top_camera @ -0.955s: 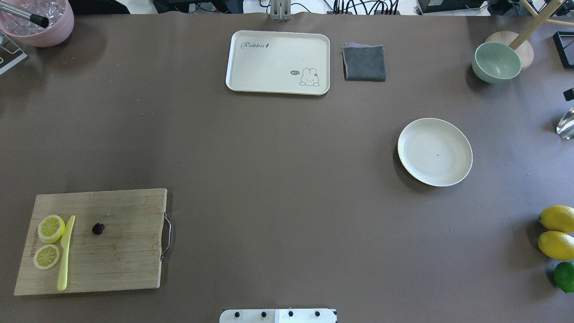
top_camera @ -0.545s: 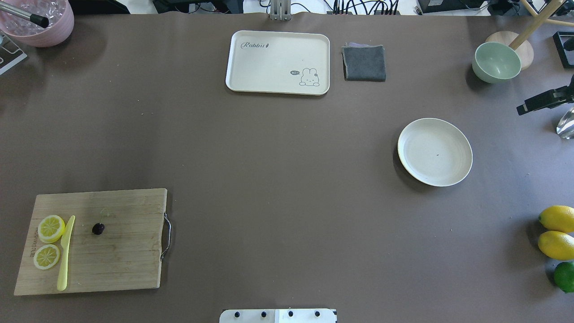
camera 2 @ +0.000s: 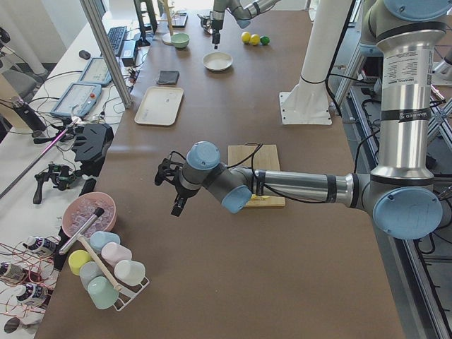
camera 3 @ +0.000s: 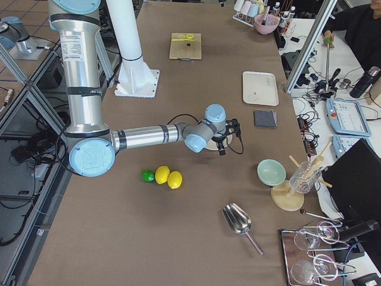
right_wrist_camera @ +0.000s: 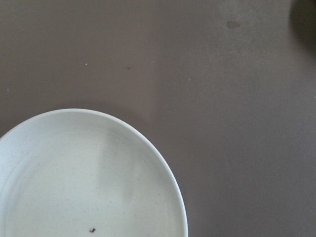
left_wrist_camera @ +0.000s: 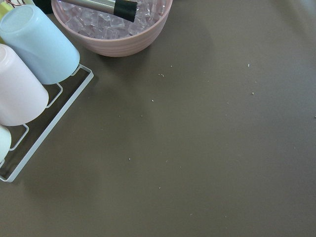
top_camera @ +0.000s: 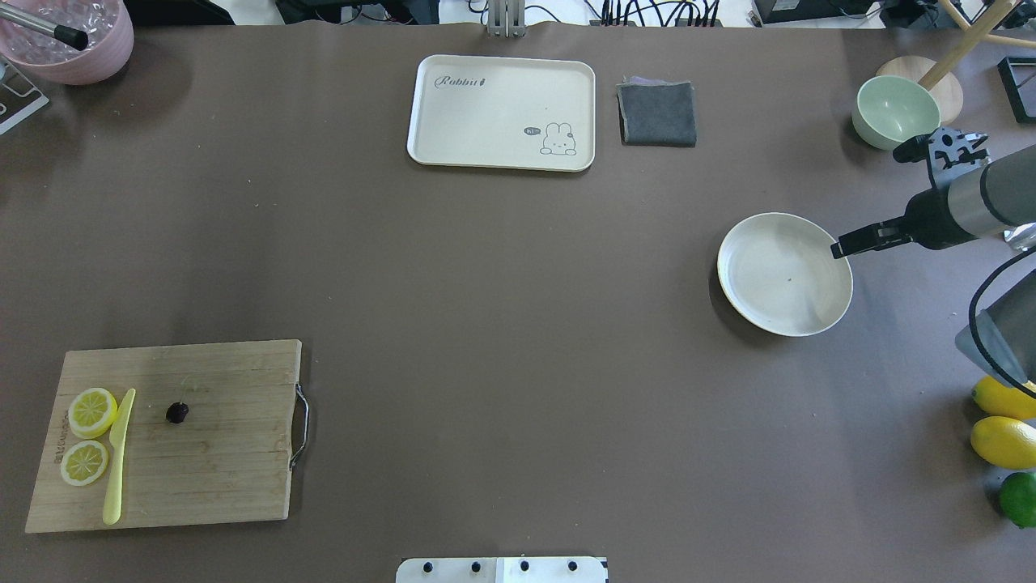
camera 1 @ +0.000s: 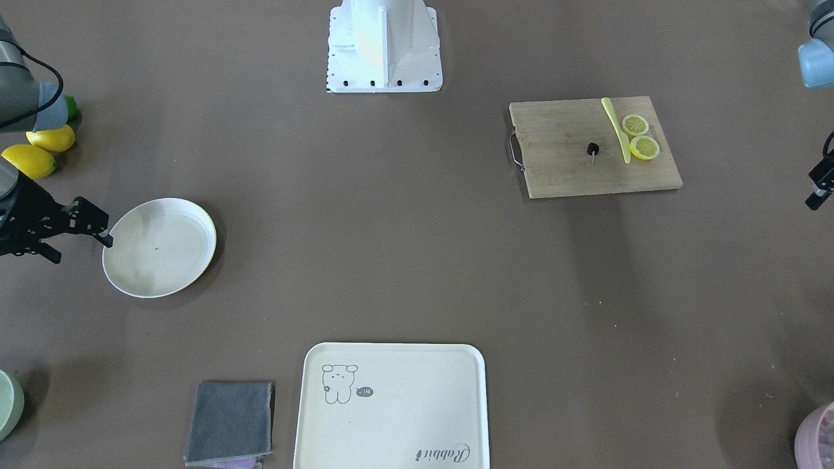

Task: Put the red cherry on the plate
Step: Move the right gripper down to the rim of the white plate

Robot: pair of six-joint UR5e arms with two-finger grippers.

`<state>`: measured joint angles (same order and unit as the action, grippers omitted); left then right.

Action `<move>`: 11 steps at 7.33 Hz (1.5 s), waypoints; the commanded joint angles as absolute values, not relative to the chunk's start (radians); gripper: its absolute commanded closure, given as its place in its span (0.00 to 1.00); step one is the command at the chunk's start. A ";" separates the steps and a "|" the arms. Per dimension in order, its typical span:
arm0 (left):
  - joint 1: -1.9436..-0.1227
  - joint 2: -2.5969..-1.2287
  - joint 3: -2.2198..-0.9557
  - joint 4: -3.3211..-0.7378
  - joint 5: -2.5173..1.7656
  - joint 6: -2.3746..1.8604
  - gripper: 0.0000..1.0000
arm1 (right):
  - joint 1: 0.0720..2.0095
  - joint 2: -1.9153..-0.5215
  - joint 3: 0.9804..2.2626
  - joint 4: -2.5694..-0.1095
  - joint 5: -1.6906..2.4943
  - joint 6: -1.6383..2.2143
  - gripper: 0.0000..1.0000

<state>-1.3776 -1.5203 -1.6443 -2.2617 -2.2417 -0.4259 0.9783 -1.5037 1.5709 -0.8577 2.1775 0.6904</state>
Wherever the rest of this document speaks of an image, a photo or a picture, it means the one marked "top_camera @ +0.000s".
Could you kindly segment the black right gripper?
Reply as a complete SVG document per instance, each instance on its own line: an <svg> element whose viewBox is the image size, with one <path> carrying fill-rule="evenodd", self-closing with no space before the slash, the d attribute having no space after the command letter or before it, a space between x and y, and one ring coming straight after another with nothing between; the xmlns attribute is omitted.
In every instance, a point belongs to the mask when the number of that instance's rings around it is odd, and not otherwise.
<svg viewBox="0 0 1036 583"><path fill-rule="evenodd" d="M929 250L954 247L970 242L970 233L953 218L948 195L926 190L911 197L902 222L877 222L837 237L831 245L835 259L867 251L916 243Z"/></svg>

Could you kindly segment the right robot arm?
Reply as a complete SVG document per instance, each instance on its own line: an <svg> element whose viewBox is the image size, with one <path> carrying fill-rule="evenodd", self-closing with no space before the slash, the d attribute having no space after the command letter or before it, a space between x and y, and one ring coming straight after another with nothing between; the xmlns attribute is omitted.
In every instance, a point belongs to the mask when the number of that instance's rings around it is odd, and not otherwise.
<svg viewBox="0 0 1036 583"><path fill-rule="evenodd" d="M980 169L914 195L899 217L869 224L837 237L833 258L915 243L928 250L977 240L1003 242L1008 230L1034 222L1034 159L1030 145ZM956 346L998 381L1034 395L1034 271L1029 270L999 299L980 307L1003 273L1034 258L1034 247L1008 249L979 284L966 307Z"/></svg>

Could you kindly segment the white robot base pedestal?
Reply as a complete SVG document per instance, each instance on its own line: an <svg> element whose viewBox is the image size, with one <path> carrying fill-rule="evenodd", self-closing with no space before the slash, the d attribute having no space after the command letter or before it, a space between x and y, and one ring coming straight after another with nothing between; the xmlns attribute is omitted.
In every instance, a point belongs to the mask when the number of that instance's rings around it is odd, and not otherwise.
<svg viewBox="0 0 1036 583"><path fill-rule="evenodd" d="M410 558L396 582L608 582L606 560L588 555Z"/></svg>

